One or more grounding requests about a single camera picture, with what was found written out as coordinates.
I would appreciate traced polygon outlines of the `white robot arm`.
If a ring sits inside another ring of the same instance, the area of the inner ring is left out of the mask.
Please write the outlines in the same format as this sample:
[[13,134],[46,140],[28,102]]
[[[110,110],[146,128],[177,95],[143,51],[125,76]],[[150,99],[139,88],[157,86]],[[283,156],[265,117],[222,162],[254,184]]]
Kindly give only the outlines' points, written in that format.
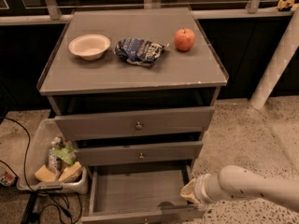
[[299,180],[263,177],[235,165],[225,166],[214,175],[194,178],[180,195],[192,203],[262,198],[299,212]]

